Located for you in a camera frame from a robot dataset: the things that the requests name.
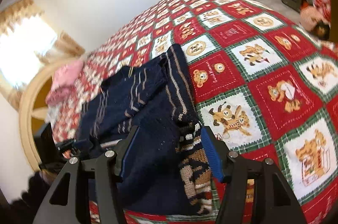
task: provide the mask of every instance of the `bedspread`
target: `bedspread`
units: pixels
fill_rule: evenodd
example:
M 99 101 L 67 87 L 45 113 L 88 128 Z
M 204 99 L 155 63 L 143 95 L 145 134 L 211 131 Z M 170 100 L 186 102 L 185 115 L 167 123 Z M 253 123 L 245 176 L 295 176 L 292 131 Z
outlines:
M 337 48 L 253 0 L 162 0 L 135 17 L 85 62 L 76 93 L 60 109 L 55 140 L 74 136 L 82 104 L 103 79 L 173 43 L 185 53 L 201 122 L 244 157 L 278 163 L 307 221 L 319 223 L 338 195 Z M 128 223 L 213 221 L 224 185 L 214 180 L 211 190 L 209 215 L 126 212 Z M 252 195 L 248 181 L 243 222 Z

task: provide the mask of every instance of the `headboard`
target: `headboard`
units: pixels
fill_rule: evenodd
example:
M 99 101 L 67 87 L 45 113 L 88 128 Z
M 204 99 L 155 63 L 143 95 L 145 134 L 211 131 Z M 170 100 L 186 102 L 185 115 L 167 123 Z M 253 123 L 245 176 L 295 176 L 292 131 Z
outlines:
M 21 143 L 27 160 L 34 171 L 39 170 L 40 156 L 34 144 L 33 134 L 44 124 L 48 111 L 45 98 L 52 85 L 54 72 L 76 58 L 60 59 L 43 67 L 22 94 L 19 108 Z

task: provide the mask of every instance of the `beige curtain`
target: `beige curtain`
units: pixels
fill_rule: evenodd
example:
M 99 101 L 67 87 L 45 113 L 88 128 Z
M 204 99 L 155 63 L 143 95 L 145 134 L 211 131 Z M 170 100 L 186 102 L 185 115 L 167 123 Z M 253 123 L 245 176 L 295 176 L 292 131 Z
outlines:
M 34 4 L 33 0 L 20 0 L 0 12 L 0 35 L 7 34 L 8 29 L 14 31 L 15 24 L 21 24 L 24 18 L 41 16 L 43 11 Z M 79 57 L 85 53 L 85 49 L 76 43 L 67 33 L 58 35 L 53 47 L 44 55 L 35 52 L 35 55 L 43 65 L 48 65 L 55 60 L 69 57 Z M 4 77 L 0 70 L 0 94 L 16 110 L 19 109 L 20 99 L 25 86 L 14 87 Z

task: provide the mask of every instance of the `metal screw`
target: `metal screw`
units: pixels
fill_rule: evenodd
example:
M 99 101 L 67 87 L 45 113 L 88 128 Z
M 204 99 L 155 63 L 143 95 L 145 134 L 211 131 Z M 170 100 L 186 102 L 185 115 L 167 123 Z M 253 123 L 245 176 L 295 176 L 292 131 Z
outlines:
M 79 159 L 77 159 L 77 157 L 72 157 L 71 159 L 69 159 L 69 163 L 71 164 L 76 164 L 79 161 Z
M 106 156 L 106 157 L 113 157 L 114 156 L 114 152 L 113 151 L 106 151 L 105 153 L 104 153 L 104 155 Z
M 236 158 L 236 157 L 238 156 L 238 153 L 237 153 L 237 152 L 234 152 L 234 151 L 230 151 L 230 152 L 229 152 L 229 156 L 230 156 L 231 158 Z
M 273 165 L 274 163 L 271 158 L 265 158 L 264 162 L 267 163 L 268 165 Z

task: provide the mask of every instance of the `bright window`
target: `bright window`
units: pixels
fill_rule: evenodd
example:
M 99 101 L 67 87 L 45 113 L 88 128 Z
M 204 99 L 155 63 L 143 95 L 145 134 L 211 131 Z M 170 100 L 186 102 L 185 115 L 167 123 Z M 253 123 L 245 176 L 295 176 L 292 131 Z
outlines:
M 44 56 L 56 40 L 55 31 L 38 16 L 0 35 L 0 69 L 8 82 L 16 88 L 29 84 L 43 66 L 35 52 Z

